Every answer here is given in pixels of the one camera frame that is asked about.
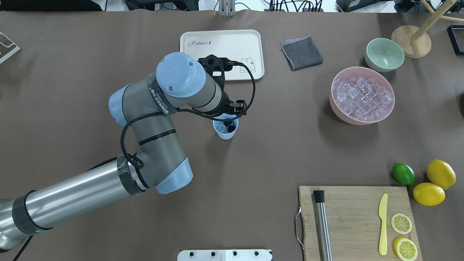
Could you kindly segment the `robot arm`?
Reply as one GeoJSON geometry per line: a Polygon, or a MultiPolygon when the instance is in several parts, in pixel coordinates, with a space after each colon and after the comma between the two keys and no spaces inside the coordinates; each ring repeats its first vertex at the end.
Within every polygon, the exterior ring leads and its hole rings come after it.
{"type": "Polygon", "coordinates": [[[192,169],[171,117],[183,111],[214,121],[222,114],[226,121],[245,115],[251,104],[232,102],[224,90],[224,72],[235,66],[252,75],[239,61],[174,52],[145,79],[112,94],[109,110],[123,127],[122,154],[56,185],[1,200],[1,252],[149,188],[168,194],[189,184],[192,169]]]}

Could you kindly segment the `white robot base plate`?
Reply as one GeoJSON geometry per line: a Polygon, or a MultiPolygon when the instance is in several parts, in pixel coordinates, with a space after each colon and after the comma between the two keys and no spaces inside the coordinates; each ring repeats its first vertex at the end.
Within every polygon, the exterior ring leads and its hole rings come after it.
{"type": "Polygon", "coordinates": [[[182,250],[178,261],[272,261],[272,250],[268,249],[210,249],[182,250]]]}

